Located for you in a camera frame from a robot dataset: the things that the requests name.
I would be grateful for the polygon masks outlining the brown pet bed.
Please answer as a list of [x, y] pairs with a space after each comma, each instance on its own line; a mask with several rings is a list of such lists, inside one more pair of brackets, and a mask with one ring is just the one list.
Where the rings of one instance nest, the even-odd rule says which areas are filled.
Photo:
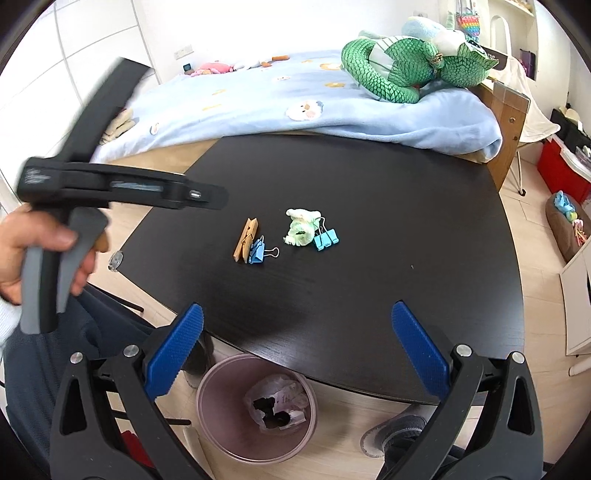
[[562, 190], [546, 202], [546, 218], [566, 262], [590, 240], [590, 217], [581, 205]]

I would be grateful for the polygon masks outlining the beige folded towel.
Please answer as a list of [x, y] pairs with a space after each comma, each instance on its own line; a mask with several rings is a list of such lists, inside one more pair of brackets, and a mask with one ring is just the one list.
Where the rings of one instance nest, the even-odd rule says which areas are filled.
[[133, 111], [130, 108], [123, 109], [108, 125], [105, 132], [103, 133], [99, 144], [104, 145], [109, 143], [128, 130], [133, 128], [136, 121], [133, 119]]

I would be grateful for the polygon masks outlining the rainbow knitted bag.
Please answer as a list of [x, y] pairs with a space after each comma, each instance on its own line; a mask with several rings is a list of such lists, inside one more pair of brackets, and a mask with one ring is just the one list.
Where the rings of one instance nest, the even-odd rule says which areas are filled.
[[481, 33], [480, 17], [472, 0], [456, 1], [456, 23], [468, 37], [478, 40]]

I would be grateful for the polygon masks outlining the light blue bed blanket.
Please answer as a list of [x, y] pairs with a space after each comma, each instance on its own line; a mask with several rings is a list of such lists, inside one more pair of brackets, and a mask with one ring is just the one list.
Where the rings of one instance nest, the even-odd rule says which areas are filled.
[[416, 104], [380, 101], [341, 68], [337, 51], [294, 54], [269, 68], [177, 78], [141, 88], [134, 126], [99, 147], [107, 163], [160, 147], [268, 132], [307, 130], [399, 143], [448, 155], [501, 150], [494, 113], [472, 92], [432, 83]]

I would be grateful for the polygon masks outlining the grey slipper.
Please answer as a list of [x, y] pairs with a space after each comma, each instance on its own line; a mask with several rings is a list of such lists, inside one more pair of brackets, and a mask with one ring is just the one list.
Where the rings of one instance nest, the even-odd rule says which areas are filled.
[[363, 434], [360, 448], [368, 457], [381, 458], [394, 440], [413, 440], [418, 438], [427, 425], [423, 416], [401, 414], [387, 420]]

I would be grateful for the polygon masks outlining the dark blue binder clip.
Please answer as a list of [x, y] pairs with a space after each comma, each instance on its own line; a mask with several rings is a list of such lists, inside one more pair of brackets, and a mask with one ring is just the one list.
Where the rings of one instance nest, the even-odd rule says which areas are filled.
[[264, 236], [261, 235], [250, 246], [249, 257], [247, 257], [247, 262], [252, 265], [253, 264], [262, 264], [264, 259], [266, 259], [266, 257], [277, 258], [279, 256], [280, 256], [280, 248], [276, 246], [276, 247], [267, 249], [266, 248], [266, 241], [264, 241]]

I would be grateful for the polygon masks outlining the pink plush toy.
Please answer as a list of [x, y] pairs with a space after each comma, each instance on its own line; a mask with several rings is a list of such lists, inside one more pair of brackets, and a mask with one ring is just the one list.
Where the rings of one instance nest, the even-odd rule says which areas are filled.
[[209, 62], [196, 67], [194, 71], [190, 73], [190, 76], [218, 75], [231, 72], [235, 72], [235, 67], [219, 62]]

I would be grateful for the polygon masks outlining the clear table corner protector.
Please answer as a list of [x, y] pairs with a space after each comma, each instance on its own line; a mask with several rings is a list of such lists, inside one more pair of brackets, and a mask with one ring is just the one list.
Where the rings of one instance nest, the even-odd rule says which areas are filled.
[[120, 250], [115, 251], [108, 260], [108, 264], [107, 264], [108, 270], [112, 271], [112, 272], [117, 272], [119, 270], [119, 267], [122, 264], [123, 259], [124, 259], [123, 252]]

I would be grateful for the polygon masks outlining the pink plastic trash bin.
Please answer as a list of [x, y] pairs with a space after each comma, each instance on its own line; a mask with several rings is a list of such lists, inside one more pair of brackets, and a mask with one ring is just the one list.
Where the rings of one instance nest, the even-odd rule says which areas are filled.
[[239, 354], [202, 378], [197, 418], [206, 439], [228, 457], [270, 465], [293, 458], [310, 443], [318, 401], [304, 376]]

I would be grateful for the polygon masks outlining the green plush dragon toy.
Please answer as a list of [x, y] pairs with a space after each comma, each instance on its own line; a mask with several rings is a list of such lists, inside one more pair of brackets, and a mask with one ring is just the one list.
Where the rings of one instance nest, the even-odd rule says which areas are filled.
[[416, 104], [434, 81], [459, 88], [482, 83], [498, 60], [460, 30], [408, 18], [400, 35], [360, 35], [342, 47], [342, 69], [375, 98]]

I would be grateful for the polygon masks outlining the white drawer cabinet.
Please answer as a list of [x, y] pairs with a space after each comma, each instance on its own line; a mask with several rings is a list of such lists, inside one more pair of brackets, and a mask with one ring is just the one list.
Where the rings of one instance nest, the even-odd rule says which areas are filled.
[[563, 291], [566, 355], [590, 353], [590, 246], [583, 246], [560, 273]]

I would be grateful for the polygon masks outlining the wooden clothespin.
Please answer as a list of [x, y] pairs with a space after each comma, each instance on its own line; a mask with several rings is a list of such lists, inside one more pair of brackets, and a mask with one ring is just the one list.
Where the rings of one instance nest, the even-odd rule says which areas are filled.
[[245, 226], [242, 228], [242, 234], [238, 239], [238, 244], [235, 246], [232, 258], [235, 262], [242, 260], [244, 263], [249, 262], [249, 253], [252, 248], [254, 239], [256, 239], [256, 232], [259, 230], [259, 220], [256, 218], [247, 218]]

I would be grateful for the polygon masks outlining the crumpled green white wrapper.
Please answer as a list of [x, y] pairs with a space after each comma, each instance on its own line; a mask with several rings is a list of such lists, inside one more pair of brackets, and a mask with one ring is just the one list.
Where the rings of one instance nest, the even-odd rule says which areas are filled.
[[304, 247], [314, 240], [315, 232], [320, 227], [322, 213], [320, 211], [310, 211], [301, 208], [287, 209], [287, 217], [290, 217], [290, 227], [287, 234], [283, 237], [283, 243]]

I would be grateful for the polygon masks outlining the light blue binder clip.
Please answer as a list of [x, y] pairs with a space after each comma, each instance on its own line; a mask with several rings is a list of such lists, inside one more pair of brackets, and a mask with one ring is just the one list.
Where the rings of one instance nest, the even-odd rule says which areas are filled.
[[339, 237], [335, 233], [335, 229], [328, 229], [325, 227], [325, 217], [320, 219], [318, 223], [318, 229], [315, 232], [314, 237], [315, 248], [318, 251], [322, 251], [339, 244]]

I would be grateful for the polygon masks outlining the red storage box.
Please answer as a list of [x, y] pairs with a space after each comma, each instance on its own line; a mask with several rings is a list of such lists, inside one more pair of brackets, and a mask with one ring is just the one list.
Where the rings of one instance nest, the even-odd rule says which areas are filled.
[[543, 144], [537, 169], [551, 193], [562, 190], [579, 204], [590, 194], [590, 182], [567, 165], [555, 140]]

